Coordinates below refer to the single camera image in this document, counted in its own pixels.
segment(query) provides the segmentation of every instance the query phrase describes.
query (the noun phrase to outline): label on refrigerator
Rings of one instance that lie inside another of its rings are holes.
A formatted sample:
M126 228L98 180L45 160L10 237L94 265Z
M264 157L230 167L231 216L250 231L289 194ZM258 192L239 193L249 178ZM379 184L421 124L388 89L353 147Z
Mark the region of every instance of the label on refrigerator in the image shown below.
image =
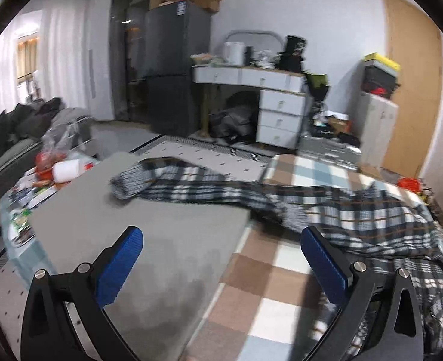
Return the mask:
M186 12L186 0L179 1L176 7L176 16L184 15Z

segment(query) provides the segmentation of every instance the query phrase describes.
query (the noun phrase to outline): blue gripper pad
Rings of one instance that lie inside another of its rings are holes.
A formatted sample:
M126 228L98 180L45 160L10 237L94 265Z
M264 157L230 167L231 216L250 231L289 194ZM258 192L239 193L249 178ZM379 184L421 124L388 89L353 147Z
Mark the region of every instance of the blue gripper pad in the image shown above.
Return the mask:
M143 233L141 229L133 227L133 231L122 242L121 247L98 277L96 301L100 308L115 301L142 249Z
M328 255L326 249L309 228L302 231L300 245L315 277L329 301L341 305L346 300L347 277Z

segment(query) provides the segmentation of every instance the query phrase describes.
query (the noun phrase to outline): window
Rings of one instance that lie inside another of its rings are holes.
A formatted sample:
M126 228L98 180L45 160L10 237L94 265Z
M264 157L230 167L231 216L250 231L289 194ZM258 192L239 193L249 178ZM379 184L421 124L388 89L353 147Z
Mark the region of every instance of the window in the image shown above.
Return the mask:
M33 72L36 70L38 41L39 37L36 35L31 37L25 36L18 40L16 58L16 75L18 85L24 81L30 82L33 80Z

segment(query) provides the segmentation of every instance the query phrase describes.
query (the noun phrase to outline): desk leg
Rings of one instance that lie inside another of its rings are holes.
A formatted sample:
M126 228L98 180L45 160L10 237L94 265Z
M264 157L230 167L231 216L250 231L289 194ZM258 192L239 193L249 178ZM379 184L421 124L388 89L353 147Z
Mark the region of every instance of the desk leg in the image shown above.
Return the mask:
M209 104L208 104L208 84L203 84L203 106L201 110L201 136L208 137L208 118L209 118Z

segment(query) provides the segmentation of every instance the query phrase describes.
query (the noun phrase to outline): trash bag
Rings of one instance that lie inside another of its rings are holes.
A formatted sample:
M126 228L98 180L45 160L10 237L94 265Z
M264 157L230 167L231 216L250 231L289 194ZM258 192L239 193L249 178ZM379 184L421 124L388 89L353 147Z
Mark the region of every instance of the trash bag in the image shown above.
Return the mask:
M42 137L42 152L48 157L64 159L68 152L80 144L79 125L76 120L48 129Z
M248 91L237 92L227 99L227 104L234 103L245 104L210 114L210 136L223 138L230 145L235 142L254 142L258 120L257 94Z

